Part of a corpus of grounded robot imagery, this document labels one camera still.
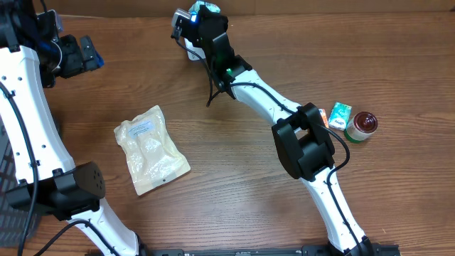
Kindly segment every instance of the label on plastic bag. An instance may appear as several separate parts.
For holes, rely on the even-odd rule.
[[[145,121],[134,125],[129,129],[128,134],[131,138],[136,139],[141,133],[148,132],[154,129],[154,125],[150,121]]]

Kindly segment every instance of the clear plastic bag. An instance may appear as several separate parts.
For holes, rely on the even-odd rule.
[[[127,155],[129,173],[138,196],[191,169],[168,135],[159,106],[152,107],[133,121],[123,121],[114,133],[118,145]]]

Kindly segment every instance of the can lid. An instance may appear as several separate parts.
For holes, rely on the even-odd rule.
[[[369,112],[360,112],[354,116],[354,125],[361,132],[370,134],[378,128],[378,120]]]

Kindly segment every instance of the wooden table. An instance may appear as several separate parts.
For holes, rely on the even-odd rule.
[[[169,18],[65,18],[90,35],[106,65],[46,90],[77,164],[95,161],[107,200],[150,248],[185,250],[324,244],[326,229],[308,191],[282,168],[268,124],[219,96],[170,39]],[[290,100],[330,113],[335,101],[370,111],[379,130],[349,144],[339,173],[358,223],[373,242],[403,255],[455,251],[455,15],[335,14],[231,17],[236,53]],[[159,105],[191,172],[138,197],[114,128]],[[335,158],[345,156],[336,142]],[[32,255],[65,225],[42,219]],[[95,246],[77,229],[48,255]],[[1,249],[12,255],[15,249]]]

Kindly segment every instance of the black mounting base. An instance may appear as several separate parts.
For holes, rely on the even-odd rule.
[[[147,256],[335,256],[330,253],[330,250],[329,245],[304,245],[302,248],[260,250],[201,250],[188,252],[183,250],[150,250]],[[86,254],[86,256],[102,256],[102,254]],[[400,250],[398,245],[373,244],[373,254],[363,256],[400,256]]]

